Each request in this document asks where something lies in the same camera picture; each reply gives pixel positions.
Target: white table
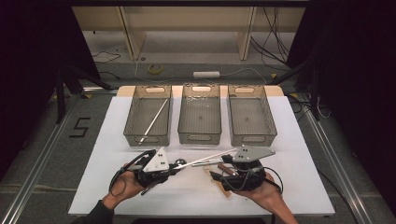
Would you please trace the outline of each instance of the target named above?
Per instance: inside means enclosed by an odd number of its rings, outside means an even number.
[[[271,145],[276,154],[261,159],[262,165],[271,167],[280,174],[284,183],[283,197],[294,215],[333,215],[332,204],[288,99],[273,96],[268,97],[268,101],[277,128],[277,137]],[[107,194],[108,184],[115,172],[142,152],[142,147],[130,147],[123,136],[131,102],[132,97],[112,99],[69,214],[84,216],[90,213],[97,201]],[[195,161],[232,148],[225,97],[221,97],[222,134],[218,146],[182,146],[177,135],[179,113],[180,97],[175,97],[171,143],[165,148],[170,162],[179,158]],[[116,215],[131,217],[259,217],[269,214],[241,196],[233,194],[225,197],[203,167],[183,169],[144,196],[137,195],[121,203],[115,212]]]

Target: power strip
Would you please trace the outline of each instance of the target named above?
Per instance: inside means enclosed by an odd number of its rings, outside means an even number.
[[[194,72],[195,78],[220,77],[220,72]]]

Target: person's right hand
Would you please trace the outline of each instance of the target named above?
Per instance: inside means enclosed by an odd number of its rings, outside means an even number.
[[[265,178],[274,182],[274,178],[268,173]],[[282,223],[297,223],[280,192],[268,182],[262,182],[261,186],[251,191],[234,191],[234,193],[249,198],[263,209],[276,215]]]

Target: gray floor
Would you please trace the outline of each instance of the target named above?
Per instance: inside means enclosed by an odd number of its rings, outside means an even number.
[[[113,86],[152,84],[152,81],[181,84],[186,82],[186,80],[180,79],[192,78],[193,71],[220,71],[221,74],[229,74],[243,68],[254,68],[267,81],[272,79],[271,74],[273,73],[277,73],[279,76],[285,73],[284,71],[265,67],[262,63],[261,55],[253,49],[250,49],[246,61],[239,61],[233,34],[228,33],[185,33],[183,34],[184,38],[180,37],[180,34],[149,34],[137,64],[137,73],[135,73],[136,64],[128,58],[123,46],[122,35],[108,33],[103,33],[102,37],[92,37],[91,35],[91,33],[86,34],[92,53],[105,50],[121,54],[121,57],[112,63],[97,64],[99,71],[111,72],[120,77],[120,79],[116,79],[108,73],[101,73],[103,81]],[[263,39],[265,34],[256,34],[256,36],[258,39]],[[292,34],[285,35],[284,41],[286,45],[290,45],[291,40]],[[272,51],[276,52],[273,43],[269,47],[272,47]],[[109,55],[105,56],[105,58],[95,57],[98,62],[105,62],[109,59],[112,59]],[[276,64],[274,61],[268,60],[266,62],[287,69],[287,67]],[[157,77],[148,74],[147,67],[152,63],[161,63],[164,67],[163,73]],[[150,81],[138,79],[136,76],[149,79]],[[239,74],[211,79],[210,81],[250,84],[262,82],[262,79],[252,70],[246,70]],[[83,82],[83,84],[92,86],[88,82]],[[283,83],[281,87],[284,92],[292,91],[292,84],[293,79]],[[74,219],[74,217],[67,214],[68,207],[73,201],[79,181],[91,156],[97,134],[99,134],[105,118],[106,110],[113,96],[114,94],[93,93],[88,95],[88,97],[78,99],[68,122],[65,124],[63,134],[50,155],[49,161],[38,179],[35,190],[27,201],[18,223],[69,223]],[[32,132],[27,140],[26,148],[21,151],[1,181],[1,217],[5,215],[7,208],[24,183],[26,176],[29,175],[52,130],[55,128],[56,113],[56,100],[51,99],[46,111],[37,123],[35,131]],[[81,134],[81,130],[74,130],[78,118],[90,118],[80,123],[80,126],[85,126],[89,129],[83,138],[70,138],[70,135]],[[299,119],[299,125],[315,165],[339,187],[340,185],[337,183],[337,179],[307,120],[307,116],[300,112],[296,114],[296,118]],[[329,117],[328,119],[321,119],[320,123],[329,136],[334,150],[344,165],[354,188],[362,198],[372,221],[374,223],[396,223],[395,216],[389,211],[374,184],[362,169],[359,160],[350,151],[347,140],[343,136],[336,120]],[[297,217],[299,222],[353,223],[352,215],[341,197],[325,179],[322,179],[322,181],[334,205],[335,215],[331,217]],[[270,223],[269,217],[265,217],[264,220]],[[131,223],[131,219],[128,217],[115,217],[114,223]]]

